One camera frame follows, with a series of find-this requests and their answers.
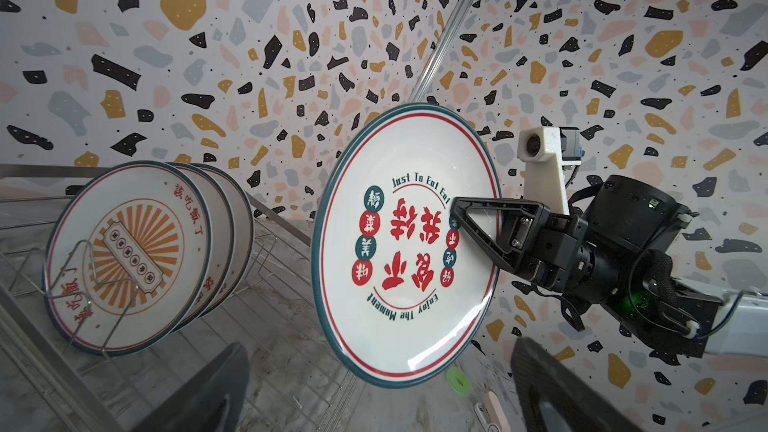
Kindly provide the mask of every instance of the green round object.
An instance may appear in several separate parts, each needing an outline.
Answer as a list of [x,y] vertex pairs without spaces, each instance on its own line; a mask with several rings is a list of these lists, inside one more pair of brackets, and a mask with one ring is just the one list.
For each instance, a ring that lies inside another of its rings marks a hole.
[[472,384],[469,383],[469,379],[467,379],[467,376],[464,375],[464,372],[459,368],[451,367],[448,369],[446,372],[446,380],[448,381],[448,385],[451,386],[451,389],[462,397],[469,397],[472,392]]

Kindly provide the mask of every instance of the dish rack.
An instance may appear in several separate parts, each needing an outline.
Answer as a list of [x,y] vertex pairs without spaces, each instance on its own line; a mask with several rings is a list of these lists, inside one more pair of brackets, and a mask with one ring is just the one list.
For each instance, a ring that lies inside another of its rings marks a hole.
[[[2,175],[103,171],[24,169]],[[0,200],[0,373],[10,385],[5,400],[20,411],[17,424],[10,419],[14,430],[129,430],[233,342],[251,357],[238,430],[334,430],[351,416],[350,399],[362,384],[322,333],[310,238],[300,230],[310,232],[308,223],[293,225],[249,197],[258,216],[254,248],[232,295],[145,350],[99,356],[72,347],[44,306],[51,296],[42,283],[45,246],[72,197]]]

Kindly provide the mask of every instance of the terrazzo wall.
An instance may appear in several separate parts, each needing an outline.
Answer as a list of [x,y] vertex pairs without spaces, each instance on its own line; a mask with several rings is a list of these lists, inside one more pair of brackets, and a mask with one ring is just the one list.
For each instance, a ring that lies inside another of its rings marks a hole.
[[[611,174],[656,186],[700,213],[668,251],[678,277],[768,292],[767,11],[768,0],[477,0],[429,100],[472,121],[506,197],[522,194],[520,130],[580,128],[569,193]],[[499,279],[475,336],[504,378],[527,336],[647,430],[698,430],[766,401],[768,360],[670,357],[597,306],[575,332],[558,302],[513,281]]]
[[0,162],[212,162],[306,220],[344,146],[408,99],[455,4],[0,0]]

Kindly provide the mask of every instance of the plate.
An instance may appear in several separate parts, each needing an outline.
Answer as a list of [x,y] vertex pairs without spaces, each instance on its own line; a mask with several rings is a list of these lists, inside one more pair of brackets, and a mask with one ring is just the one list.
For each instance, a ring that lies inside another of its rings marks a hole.
[[[323,331],[360,378],[413,386],[469,343],[498,269],[451,220],[451,200],[499,190],[480,137],[442,107],[397,107],[346,148],[317,214],[312,285]],[[495,215],[473,218],[498,234]]]
[[214,177],[196,166],[176,162],[171,162],[170,164],[178,168],[189,180],[194,182],[203,195],[203,200],[210,214],[211,233],[210,261],[208,262],[203,287],[197,293],[197,297],[190,310],[187,311],[187,314],[176,326],[176,330],[178,330],[202,314],[208,304],[218,295],[221,286],[224,284],[224,278],[232,261],[234,224],[232,222],[230,205],[226,200],[224,191],[219,187]]
[[[81,240],[93,244],[95,271]],[[82,350],[141,350],[192,306],[210,248],[208,209],[191,180],[161,162],[123,164],[83,187],[56,223],[43,272],[56,298],[46,307],[67,340],[77,330]]]
[[206,164],[195,164],[195,166],[205,170],[224,191],[234,221],[234,249],[230,269],[224,277],[224,283],[216,297],[208,303],[205,311],[203,311],[203,314],[207,314],[224,302],[243,278],[254,246],[254,219],[251,216],[248,198],[234,178],[216,167]]

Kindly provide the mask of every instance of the plate rim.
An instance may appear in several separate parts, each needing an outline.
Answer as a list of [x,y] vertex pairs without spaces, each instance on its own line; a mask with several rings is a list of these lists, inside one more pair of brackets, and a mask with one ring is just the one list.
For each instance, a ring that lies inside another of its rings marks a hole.
[[408,388],[414,385],[418,385],[422,382],[426,382],[427,380],[430,380],[436,377],[441,372],[443,372],[454,360],[456,360],[456,357],[459,356],[464,351],[464,349],[470,344],[470,341],[472,340],[472,336],[475,335],[477,330],[480,328],[483,320],[485,319],[485,314],[488,311],[488,307],[490,306],[491,301],[493,299],[493,295],[496,290],[496,283],[498,282],[498,276],[499,276],[499,269],[494,265],[493,266],[494,279],[493,279],[493,284],[491,286],[491,289],[489,291],[488,302],[486,303],[482,312],[479,314],[477,321],[475,323],[475,327],[471,331],[469,331],[468,338],[465,341],[465,343],[461,344],[461,346],[458,347],[454,352],[453,359],[446,360],[443,364],[437,366],[434,370],[430,371],[427,374],[424,374],[423,376],[409,379],[409,380],[384,380],[384,379],[378,378],[374,375],[371,375],[369,372],[363,370],[357,364],[355,364],[347,356],[347,354],[344,352],[343,348],[339,344],[339,341],[336,339],[336,335],[333,333],[328,317],[326,316],[325,306],[323,305],[321,284],[320,284],[320,255],[315,253],[315,251],[319,250],[320,248],[320,237],[322,236],[322,226],[325,223],[325,218],[328,211],[328,203],[331,197],[331,194],[329,192],[336,187],[336,184],[339,181],[340,173],[346,167],[351,156],[354,154],[354,152],[357,151],[357,149],[359,149],[361,142],[363,142],[371,134],[373,130],[377,129],[380,124],[382,124],[383,122],[389,121],[394,116],[408,113],[413,110],[429,110],[431,112],[443,114],[444,116],[448,116],[456,120],[461,125],[463,125],[466,130],[470,131],[471,134],[478,141],[478,143],[483,145],[482,147],[483,154],[485,154],[485,158],[488,160],[488,164],[490,165],[491,171],[493,173],[496,189],[499,195],[502,194],[501,184],[498,180],[498,174],[496,173],[496,168],[493,164],[493,159],[491,158],[489,150],[485,147],[485,144],[483,144],[483,140],[477,134],[477,131],[475,131],[475,129],[471,127],[466,120],[461,118],[454,111],[451,111],[445,107],[437,106],[431,103],[415,102],[415,103],[403,104],[401,106],[393,107],[392,109],[387,110],[386,112],[384,112],[383,114],[375,118],[374,120],[371,120],[370,123],[367,126],[363,127],[360,133],[358,133],[357,136],[355,136],[355,138],[350,142],[350,144],[344,149],[344,152],[342,152],[338,163],[333,167],[333,172],[331,173],[328,179],[328,185],[325,187],[325,189],[322,192],[322,198],[320,200],[320,205],[317,208],[317,214],[315,216],[315,226],[312,232],[312,292],[315,299],[315,309],[317,310],[317,315],[320,319],[320,325],[322,326],[322,331],[325,334],[326,339],[328,340],[328,343],[331,346],[331,349],[336,353],[336,356],[339,358],[339,360],[341,360],[341,362],[348,369],[354,372],[355,375],[369,382],[370,384],[373,384],[378,387],[390,388],[390,389]]
[[[245,191],[243,190],[243,187],[241,187],[240,184],[237,183],[237,180],[235,180],[234,177],[232,177],[231,175],[226,173],[224,170],[221,170],[220,168],[209,166],[207,164],[192,164],[192,165],[195,166],[195,167],[200,167],[200,168],[203,168],[203,169],[213,170],[215,172],[220,173],[222,175],[222,177],[224,177],[226,180],[228,180],[229,182],[231,182],[235,186],[237,191],[240,193],[240,196],[242,197],[243,202],[245,202],[246,207],[248,208],[248,210],[250,210],[250,202],[248,201],[248,197],[246,196]],[[232,215],[232,217],[233,217],[232,218],[232,226],[234,228],[234,214]],[[248,269],[248,264],[250,262],[250,256],[251,256],[251,254],[254,253],[254,240],[255,240],[254,239],[254,233],[255,233],[255,231],[254,231],[254,219],[253,219],[253,217],[250,214],[248,215],[248,219],[249,219],[248,220],[248,225],[250,226],[250,241],[248,243],[250,244],[250,249],[249,249],[249,252],[248,252],[248,257],[246,258],[245,263],[243,264],[243,270],[240,271],[240,274],[237,276],[237,280],[235,281],[235,285],[232,286],[230,291],[227,292],[225,294],[225,296],[223,296],[222,299],[220,299],[220,301],[217,304],[208,304],[208,308],[205,311],[203,311],[203,313],[200,314],[198,316],[198,318],[199,317],[203,317],[208,312],[212,312],[219,305],[222,305],[224,303],[224,301],[227,300],[230,295],[232,295],[232,293],[235,291],[235,289],[237,288],[237,285],[240,283],[240,281],[243,279],[243,277],[245,277],[245,272]]]
[[[232,216],[232,207],[230,207],[230,203],[228,200],[226,200],[226,195],[224,194],[224,190],[219,186],[219,184],[216,183],[216,180],[214,180],[213,177],[208,175],[208,172],[206,172],[203,168],[197,167],[195,164],[185,164],[183,162],[168,162],[169,165],[177,168],[186,168],[187,170],[197,171],[199,172],[203,177],[206,178],[208,182],[214,185],[216,188],[216,191],[219,193],[219,196],[221,196],[222,202],[224,202],[224,205],[226,206],[226,211],[230,214],[230,251],[229,254],[226,257],[226,265],[224,266],[224,275],[222,275],[221,280],[219,280],[219,283],[216,285],[216,290],[208,297],[208,300],[205,304],[203,304],[203,307],[195,314],[191,315],[187,318],[181,318],[178,324],[176,324],[176,327],[174,328],[175,331],[180,331],[182,328],[189,325],[193,320],[196,318],[202,317],[203,312],[206,311],[208,308],[208,305],[211,303],[212,300],[214,300],[214,297],[219,293],[219,290],[221,290],[221,286],[224,284],[224,277],[226,276],[226,272],[230,268],[230,264],[232,263],[232,255],[234,255],[235,251],[235,221],[234,216]],[[211,238],[211,247],[213,247],[213,238]]]
[[[69,201],[69,203],[62,210],[62,213],[56,219],[56,225],[53,227],[51,235],[48,237],[48,243],[45,245],[45,260],[43,262],[43,270],[41,274],[42,280],[44,280],[45,274],[48,272],[48,255],[51,252],[51,244],[53,242],[53,238],[54,236],[57,235],[56,233],[58,232],[59,227],[62,224],[63,217],[68,214],[69,210],[73,207],[73,204],[75,204],[78,201],[79,197],[82,194],[84,194],[87,190],[89,190],[102,177],[116,170],[119,170],[120,168],[126,168],[130,166],[154,166],[154,167],[164,168],[169,172],[171,172],[176,177],[183,180],[187,184],[187,186],[189,186],[192,189],[192,191],[195,192],[195,194],[197,194],[197,197],[201,199],[203,197],[203,194],[200,193],[200,190],[197,188],[197,186],[194,183],[192,183],[190,179],[188,179],[183,173],[181,173],[181,171],[179,171],[178,169],[172,166],[169,166],[165,162],[157,162],[154,160],[133,160],[130,162],[124,162],[117,166],[111,167],[109,170],[105,171],[104,173],[101,173],[98,177],[93,177],[90,181],[88,181],[88,183],[86,183],[78,191],[78,193],[72,197],[72,200]],[[200,206],[203,209],[203,213],[205,214],[206,230],[208,232],[205,264],[204,264],[204,271],[206,271],[208,269],[208,265],[210,264],[210,250],[211,250],[211,247],[213,246],[213,241],[212,241],[212,237],[210,236],[210,215],[208,214],[208,207],[205,205],[205,202],[203,202],[202,200],[200,200]],[[142,344],[134,345],[129,348],[124,348],[121,350],[103,350],[102,348],[91,348],[85,344],[82,344],[80,341],[77,341],[77,340],[72,341],[72,346],[79,350],[82,350],[83,352],[88,352],[90,354],[97,354],[97,355],[101,355],[103,353],[108,355],[109,357],[128,355],[128,354],[132,354],[133,352],[138,352],[140,350],[144,350],[148,347],[151,347],[152,345],[156,344],[159,340],[164,338],[166,335],[168,335],[169,333],[175,330],[178,323],[181,322],[181,319],[184,318],[184,316],[189,311],[190,307],[192,307],[192,304],[194,303],[194,298],[197,297],[197,293],[200,291],[200,288],[203,287],[203,283],[205,282],[206,276],[207,274],[205,273],[200,274],[200,280],[198,281],[197,287],[195,288],[195,293],[192,294],[187,299],[187,304],[184,306],[184,309],[178,314],[178,320],[170,322],[165,329],[159,331],[158,336],[154,340],[146,341],[146,342],[143,342]],[[43,296],[43,302],[45,303],[45,311],[48,312],[48,316],[50,317],[54,328],[62,335],[62,337],[66,341],[71,341],[72,336],[63,329],[62,324],[59,323],[59,321],[55,317],[55,314],[52,311],[52,306],[51,306],[52,300],[53,299]]]

